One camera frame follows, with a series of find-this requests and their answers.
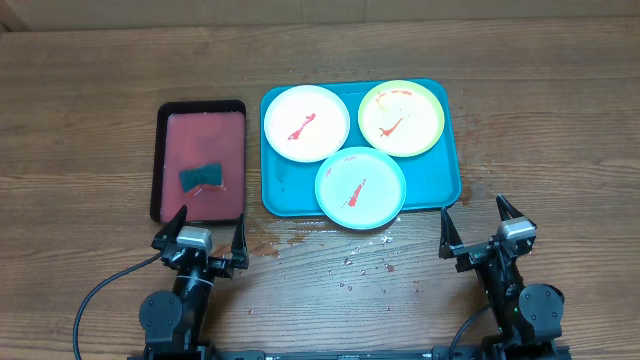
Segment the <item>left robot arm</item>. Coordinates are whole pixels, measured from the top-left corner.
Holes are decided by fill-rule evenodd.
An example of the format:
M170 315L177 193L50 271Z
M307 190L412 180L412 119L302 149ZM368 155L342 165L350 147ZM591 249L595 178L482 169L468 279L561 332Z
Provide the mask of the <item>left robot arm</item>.
M186 217L182 206L152 240L151 247L176 278L170 291L156 291L140 306L145 359L220 359L215 346L201 338L214 281L249 267L243 216L235 221L229 258L213 256L211 231L189 226Z

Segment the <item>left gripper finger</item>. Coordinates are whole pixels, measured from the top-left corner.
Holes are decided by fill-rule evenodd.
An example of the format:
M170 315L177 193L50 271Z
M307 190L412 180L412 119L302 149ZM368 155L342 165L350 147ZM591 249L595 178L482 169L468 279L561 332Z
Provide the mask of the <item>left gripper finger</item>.
M245 236L245 216L240 215L231 244L231 265L236 269L249 268L249 251Z
M156 250L165 250L170 244L177 242L177 237L186 223L188 207L183 205L175 216L166 223L153 237L151 247Z

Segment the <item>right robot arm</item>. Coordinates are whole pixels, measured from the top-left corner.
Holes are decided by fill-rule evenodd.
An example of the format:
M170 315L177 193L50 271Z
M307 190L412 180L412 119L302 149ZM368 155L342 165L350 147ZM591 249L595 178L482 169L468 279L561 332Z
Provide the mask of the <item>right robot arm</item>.
M456 271L473 270L488 303L459 328L447 350L450 359L569 359L567 347L558 348L565 297L550 284L524 283L517 259L531 252L537 225L517 210L504 196L496 198L501 222L484 243L463 244L448 211L440 210L439 256L455 259ZM457 345L478 317L490 310L499 333L484 337L470 350Z

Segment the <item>teal plastic tray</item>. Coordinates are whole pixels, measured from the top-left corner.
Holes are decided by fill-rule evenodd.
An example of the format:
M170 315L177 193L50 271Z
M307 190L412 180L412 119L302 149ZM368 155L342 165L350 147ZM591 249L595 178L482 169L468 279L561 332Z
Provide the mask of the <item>teal plastic tray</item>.
M398 158L396 162L405 175L407 196L405 211L439 209L453 205L461 195L462 181L449 99L445 88L427 78L415 78L415 83L428 89L438 99L444 111L444 129L438 142L423 154ZM324 87L345 103L351 130L345 145L366 146L357 113L366 93L380 81L326 83ZM267 210L279 217L321 216L323 211L315 196L315 177L321 164L299 163L279 155L269 144L265 131L260 131L262 201Z

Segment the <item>green scrubbing sponge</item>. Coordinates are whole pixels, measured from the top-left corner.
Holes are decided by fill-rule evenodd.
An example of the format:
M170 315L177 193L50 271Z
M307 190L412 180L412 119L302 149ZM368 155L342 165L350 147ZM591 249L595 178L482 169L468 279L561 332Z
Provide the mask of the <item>green scrubbing sponge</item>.
M206 187L223 186L223 171L220 163L206 164L179 172L180 185L184 193L192 193Z

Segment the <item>light blue plate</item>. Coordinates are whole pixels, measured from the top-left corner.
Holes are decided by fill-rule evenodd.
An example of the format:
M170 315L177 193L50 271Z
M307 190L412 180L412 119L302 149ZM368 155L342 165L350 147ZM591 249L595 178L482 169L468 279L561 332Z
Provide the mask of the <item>light blue plate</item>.
M349 147L327 158L315 178L315 196L333 222L371 230L393 220L404 206L403 171L389 155L370 147Z

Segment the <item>yellow-green plate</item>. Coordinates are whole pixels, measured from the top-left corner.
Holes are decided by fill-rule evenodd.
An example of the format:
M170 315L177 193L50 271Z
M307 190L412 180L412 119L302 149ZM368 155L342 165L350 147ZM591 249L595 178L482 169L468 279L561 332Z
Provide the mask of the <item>yellow-green plate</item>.
M358 125L366 141L394 157L412 157L432 148L441 137L445 113L425 86L391 80L374 86L362 99Z

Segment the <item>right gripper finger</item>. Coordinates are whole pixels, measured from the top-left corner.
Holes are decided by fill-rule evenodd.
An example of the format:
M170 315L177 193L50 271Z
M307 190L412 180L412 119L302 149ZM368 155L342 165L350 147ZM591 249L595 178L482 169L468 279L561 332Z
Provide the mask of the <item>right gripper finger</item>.
M496 197L496 204L502 221L523 217L523 214L519 210L517 210L502 194L499 194Z
M464 245L446 208L440 210L440 220L439 257L443 259L456 257Z

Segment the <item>white plate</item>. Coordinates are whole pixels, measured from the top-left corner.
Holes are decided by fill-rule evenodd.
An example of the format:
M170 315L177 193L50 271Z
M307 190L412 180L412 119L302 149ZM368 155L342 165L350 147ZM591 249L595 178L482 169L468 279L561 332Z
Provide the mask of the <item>white plate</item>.
M311 163L337 152L350 131L343 100L317 85L286 89L267 106L263 129L271 147L286 159Z

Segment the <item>black tray with red water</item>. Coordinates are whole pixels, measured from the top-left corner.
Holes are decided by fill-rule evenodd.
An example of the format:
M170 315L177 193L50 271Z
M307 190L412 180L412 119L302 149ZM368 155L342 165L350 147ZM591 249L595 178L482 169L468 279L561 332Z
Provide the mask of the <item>black tray with red water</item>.
M184 193L179 172L220 163L223 186ZM246 106L240 100L168 102L157 113L150 218L168 222L186 205L186 221L233 223L245 208Z

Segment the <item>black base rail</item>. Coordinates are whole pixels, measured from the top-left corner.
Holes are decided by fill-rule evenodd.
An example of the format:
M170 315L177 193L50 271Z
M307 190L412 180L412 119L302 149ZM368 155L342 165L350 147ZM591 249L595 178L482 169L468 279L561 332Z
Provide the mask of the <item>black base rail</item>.
M448 346L435 346L424 351L386 350L373 352L293 352L265 353L263 351L224 351L186 355L140 355L129 356L129 360L143 359L211 359L211 360L481 360L482 350L476 346L458 346L449 356Z

